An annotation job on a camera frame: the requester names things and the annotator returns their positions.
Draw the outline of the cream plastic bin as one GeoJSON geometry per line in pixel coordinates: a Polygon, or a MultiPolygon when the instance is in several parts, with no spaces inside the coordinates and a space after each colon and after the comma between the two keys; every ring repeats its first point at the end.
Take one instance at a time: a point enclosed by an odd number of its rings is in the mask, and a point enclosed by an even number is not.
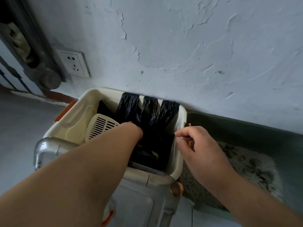
{"type": "MultiPolygon", "coordinates": [[[[56,137],[79,145],[83,144],[89,122],[97,113],[99,101],[103,100],[112,112],[116,112],[123,93],[123,91],[109,88],[92,88],[87,90],[71,108],[66,108],[67,111],[60,114],[61,118],[57,119],[58,121],[49,128],[43,138],[56,137]]],[[[166,131],[174,134],[177,130],[185,127],[186,121],[187,112],[180,105],[179,112],[172,119],[166,131]]],[[[181,175],[182,168],[183,158],[174,139],[170,148],[168,164],[164,172],[177,179],[181,175]]]]}

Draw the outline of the black garbage bag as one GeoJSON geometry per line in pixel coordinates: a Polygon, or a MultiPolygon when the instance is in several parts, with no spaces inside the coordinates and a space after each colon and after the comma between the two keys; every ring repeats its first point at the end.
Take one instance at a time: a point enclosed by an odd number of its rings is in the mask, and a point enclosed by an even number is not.
{"type": "Polygon", "coordinates": [[[173,136],[166,128],[179,112],[180,104],[164,100],[158,111],[158,99],[144,96],[142,108],[139,95],[124,92],[117,110],[113,113],[100,100],[98,114],[114,119],[119,124],[132,122],[143,131],[143,137],[135,146],[130,161],[155,170],[163,171],[168,164],[173,136]]]}

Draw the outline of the grey litter box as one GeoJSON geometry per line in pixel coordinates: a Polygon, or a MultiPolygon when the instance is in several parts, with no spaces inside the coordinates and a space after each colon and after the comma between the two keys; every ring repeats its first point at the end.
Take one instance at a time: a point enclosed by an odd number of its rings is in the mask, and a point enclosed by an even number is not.
{"type": "Polygon", "coordinates": [[[216,142],[271,157],[285,189],[283,203],[303,217],[303,135],[193,111],[187,114],[186,125],[204,127],[216,142]]]}

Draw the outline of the person's right forearm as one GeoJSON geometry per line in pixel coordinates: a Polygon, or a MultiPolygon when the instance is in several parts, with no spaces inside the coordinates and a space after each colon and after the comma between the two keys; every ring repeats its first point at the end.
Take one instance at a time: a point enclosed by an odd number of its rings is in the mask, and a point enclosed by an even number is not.
{"type": "Polygon", "coordinates": [[[303,218],[235,171],[210,177],[205,187],[243,227],[303,227],[303,218]]]}

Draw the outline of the person's left hand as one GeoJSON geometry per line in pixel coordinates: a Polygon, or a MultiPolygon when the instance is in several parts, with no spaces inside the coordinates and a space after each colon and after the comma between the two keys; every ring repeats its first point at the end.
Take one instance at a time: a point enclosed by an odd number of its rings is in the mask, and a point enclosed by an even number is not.
{"type": "Polygon", "coordinates": [[[123,127],[124,133],[136,144],[139,144],[143,137],[142,129],[133,122],[125,122],[122,123],[121,126],[123,127]]]}

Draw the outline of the orange lid clip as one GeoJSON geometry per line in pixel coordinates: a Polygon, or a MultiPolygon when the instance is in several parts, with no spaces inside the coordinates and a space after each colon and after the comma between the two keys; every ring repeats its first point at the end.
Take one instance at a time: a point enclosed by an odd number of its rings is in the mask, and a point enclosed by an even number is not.
{"type": "Polygon", "coordinates": [[[110,210],[108,216],[106,218],[103,218],[101,227],[106,227],[114,217],[115,213],[116,213],[115,210],[110,210]]]}

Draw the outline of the cream slotted litter scoop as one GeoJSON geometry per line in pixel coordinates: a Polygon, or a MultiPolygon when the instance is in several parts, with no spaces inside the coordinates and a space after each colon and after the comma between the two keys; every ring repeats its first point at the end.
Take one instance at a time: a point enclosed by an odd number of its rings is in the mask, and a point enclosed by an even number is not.
{"type": "Polygon", "coordinates": [[[119,123],[110,117],[103,114],[95,114],[86,129],[85,142],[88,142],[97,135],[102,134],[118,125],[119,123]]]}

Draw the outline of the dark grey pipe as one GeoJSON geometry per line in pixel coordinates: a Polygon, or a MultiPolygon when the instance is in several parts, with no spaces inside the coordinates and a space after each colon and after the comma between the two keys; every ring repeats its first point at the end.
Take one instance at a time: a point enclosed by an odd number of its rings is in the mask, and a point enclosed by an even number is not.
{"type": "Polygon", "coordinates": [[[12,45],[0,31],[0,39],[12,52],[25,71],[25,75],[43,92],[59,88],[66,81],[63,71],[54,58],[54,52],[48,44],[36,19],[25,0],[0,0],[0,23],[14,22],[31,46],[31,53],[36,61],[26,64],[14,51],[12,45]]]}

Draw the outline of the copper round knob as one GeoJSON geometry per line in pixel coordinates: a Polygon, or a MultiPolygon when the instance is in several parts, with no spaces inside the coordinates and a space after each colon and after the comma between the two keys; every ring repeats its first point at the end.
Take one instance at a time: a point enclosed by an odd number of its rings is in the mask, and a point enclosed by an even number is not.
{"type": "Polygon", "coordinates": [[[170,184],[170,191],[174,197],[179,198],[182,197],[184,194],[184,187],[180,182],[175,181],[170,184]]]}

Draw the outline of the person's left forearm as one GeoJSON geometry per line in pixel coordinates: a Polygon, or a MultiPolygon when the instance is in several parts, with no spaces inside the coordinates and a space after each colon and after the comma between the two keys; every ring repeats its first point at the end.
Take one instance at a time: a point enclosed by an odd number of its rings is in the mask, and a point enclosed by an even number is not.
{"type": "Polygon", "coordinates": [[[135,146],[120,124],[56,157],[0,196],[0,227],[101,227],[135,146]]]}

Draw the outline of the orange bin latch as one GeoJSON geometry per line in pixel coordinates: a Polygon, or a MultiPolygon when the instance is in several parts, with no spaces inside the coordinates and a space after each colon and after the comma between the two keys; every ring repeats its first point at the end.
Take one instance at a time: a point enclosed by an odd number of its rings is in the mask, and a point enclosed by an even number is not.
{"type": "Polygon", "coordinates": [[[68,106],[66,106],[66,108],[55,118],[54,122],[59,122],[64,115],[77,103],[76,100],[70,102],[70,104],[68,106]]]}

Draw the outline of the person's right hand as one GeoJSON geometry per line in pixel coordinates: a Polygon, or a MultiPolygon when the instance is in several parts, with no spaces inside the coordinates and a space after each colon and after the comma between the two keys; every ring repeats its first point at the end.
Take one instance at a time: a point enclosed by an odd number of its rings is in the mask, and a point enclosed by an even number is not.
{"type": "Polygon", "coordinates": [[[194,178],[208,190],[225,188],[238,180],[218,143],[202,126],[188,126],[175,132],[175,137],[191,137],[194,152],[181,154],[194,178]]]}

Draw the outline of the beige cloth wrap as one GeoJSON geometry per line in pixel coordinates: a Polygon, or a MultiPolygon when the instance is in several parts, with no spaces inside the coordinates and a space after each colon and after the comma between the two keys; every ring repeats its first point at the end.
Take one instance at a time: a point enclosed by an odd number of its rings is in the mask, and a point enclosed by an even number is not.
{"type": "Polygon", "coordinates": [[[30,64],[36,61],[36,58],[31,53],[31,46],[14,22],[0,23],[0,31],[24,63],[30,64]]]}

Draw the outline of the white wall socket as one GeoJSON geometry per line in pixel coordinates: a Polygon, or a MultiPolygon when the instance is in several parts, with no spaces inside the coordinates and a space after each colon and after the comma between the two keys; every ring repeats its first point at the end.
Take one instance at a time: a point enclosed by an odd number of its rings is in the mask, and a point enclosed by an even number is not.
{"type": "Polygon", "coordinates": [[[61,49],[57,49],[57,52],[64,68],[69,74],[87,78],[91,77],[82,52],[61,49]]]}

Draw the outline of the grey cat litter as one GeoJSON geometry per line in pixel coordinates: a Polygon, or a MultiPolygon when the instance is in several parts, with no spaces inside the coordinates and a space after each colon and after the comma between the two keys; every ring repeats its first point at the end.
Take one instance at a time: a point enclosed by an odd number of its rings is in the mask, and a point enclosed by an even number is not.
{"type": "MultiPolygon", "coordinates": [[[[233,169],[243,178],[268,191],[281,202],[286,201],[285,189],[276,164],[268,155],[239,146],[217,141],[233,169]]],[[[179,181],[194,202],[207,204],[220,210],[227,210],[190,172],[185,161],[179,181]]]]}

